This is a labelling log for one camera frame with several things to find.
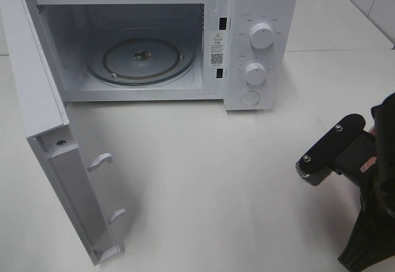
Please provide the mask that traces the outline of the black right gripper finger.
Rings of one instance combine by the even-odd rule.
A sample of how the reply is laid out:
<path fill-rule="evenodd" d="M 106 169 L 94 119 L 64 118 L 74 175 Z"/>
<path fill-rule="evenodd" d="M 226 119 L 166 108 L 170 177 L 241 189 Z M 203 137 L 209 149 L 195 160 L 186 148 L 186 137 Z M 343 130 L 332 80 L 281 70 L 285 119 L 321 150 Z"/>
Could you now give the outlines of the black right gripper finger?
<path fill-rule="evenodd" d="M 307 183 L 318 186 L 331 172 L 334 161 L 365 127 L 363 116 L 352 113 L 324 134 L 296 163 L 296 171 Z"/>

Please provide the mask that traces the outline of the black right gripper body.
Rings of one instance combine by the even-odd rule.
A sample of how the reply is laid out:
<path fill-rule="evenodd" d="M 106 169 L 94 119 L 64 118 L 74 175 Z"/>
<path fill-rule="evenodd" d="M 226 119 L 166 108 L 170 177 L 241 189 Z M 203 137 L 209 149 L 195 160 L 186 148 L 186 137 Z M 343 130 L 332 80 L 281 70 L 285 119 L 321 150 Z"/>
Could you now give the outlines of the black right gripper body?
<path fill-rule="evenodd" d="M 376 135 L 365 130 L 335 158 L 335 172 L 360 190 L 361 209 L 375 209 L 394 217 L 394 95 L 371 109 Z M 360 168 L 376 156 L 376 164 Z"/>

